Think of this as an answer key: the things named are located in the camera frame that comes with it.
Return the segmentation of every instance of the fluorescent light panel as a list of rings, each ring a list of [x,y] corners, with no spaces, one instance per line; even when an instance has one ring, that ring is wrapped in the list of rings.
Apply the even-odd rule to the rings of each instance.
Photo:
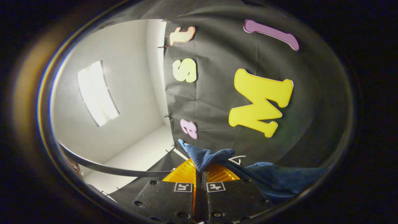
[[[98,126],[119,115],[106,86],[100,61],[79,71],[77,78],[83,100]]]

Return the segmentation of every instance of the black cloth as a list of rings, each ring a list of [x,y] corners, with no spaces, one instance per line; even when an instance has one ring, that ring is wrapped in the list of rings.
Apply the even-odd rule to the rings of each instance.
[[[261,33],[246,33],[246,19],[293,34],[300,50]],[[165,44],[177,27],[195,27],[186,43],[165,48],[166,100],[172,115],[174,141],[218,151],[233,148],[246,155],[245,164],[272,162],[286,167],[321,166],[350,128],[352,101],[347,71],[322,38],[298,20],[273,8],[225,5],[195,8],[167,22]],[[197,80],[177,81],[172,63],[185,58],[197,64]],[[278,128],[271,138],[262,132],[228,123],[232,108],[251,102],[234,87],[237,69],[277,81],[290,79],[294,88],[289,105],[279,108]],[[185,119],[196,124],[198,138],[186,135]]]
[[[240,0],[141,0],[138,2],[131,1],[130,4],[131,7],[127,7],[121,11],[116,10],[113,16],[103,20],[91,33],[103,29],[107,25],[111,26],[131,20],[173,19],[197,8],[223,5],[242,6],[249,3],[244,3]]]

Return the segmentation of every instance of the blue cloth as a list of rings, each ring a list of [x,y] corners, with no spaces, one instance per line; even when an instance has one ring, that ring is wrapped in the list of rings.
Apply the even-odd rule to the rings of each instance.
[[[178,140],[184,150],[192,158],[199,172],[203,172],[211,163],[219,163],[234,172],[239,178],[251,178],[258,184],[259,189],[271,198],[290,198],[314,183],[327,170],[325,167],[293,168],[281,167],[273,163],[260,162],[246,168],[230,162],[235,151],[222,149],[216,153],[209,149],[202,149]]]

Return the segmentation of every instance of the yellow letter m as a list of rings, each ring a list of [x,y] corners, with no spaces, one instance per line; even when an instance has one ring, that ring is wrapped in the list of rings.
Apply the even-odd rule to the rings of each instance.
[[[267,100],[278,103],[283,108],[289,103],[293,91],[293,81],[285,79],[283,82],[258,77],[238,69],[234,80],[236,90],[253,104],[233,108],[229,113],[229,124],[246,126],[263,132],[267,138],[272,137],[278,123],[265,123],[260,120],[276,119],[282,113]]]

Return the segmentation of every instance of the pink letter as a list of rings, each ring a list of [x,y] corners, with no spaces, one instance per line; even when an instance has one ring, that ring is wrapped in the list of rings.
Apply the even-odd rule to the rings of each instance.
[[[188,122],[184,119],[181,119],[179,123],[181,124],[181,128],[185,134],[189,134],[189,136],[193,139],[198,138],[198,134],[196,134],[196,126],[192,121]]]

